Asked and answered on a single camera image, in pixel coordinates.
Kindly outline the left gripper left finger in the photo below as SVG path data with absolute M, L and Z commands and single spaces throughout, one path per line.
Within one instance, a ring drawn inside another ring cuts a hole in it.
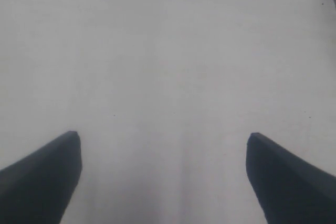
M 68 131 L 1 170 L 1 223 L 60 223 L 82 171 L 81 141 Z

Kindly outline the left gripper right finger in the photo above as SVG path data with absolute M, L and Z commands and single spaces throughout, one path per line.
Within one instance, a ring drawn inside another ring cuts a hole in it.
M 268 223 L 335 223 L 335 176 L 261 133 L 248 139 L 246 172 Z

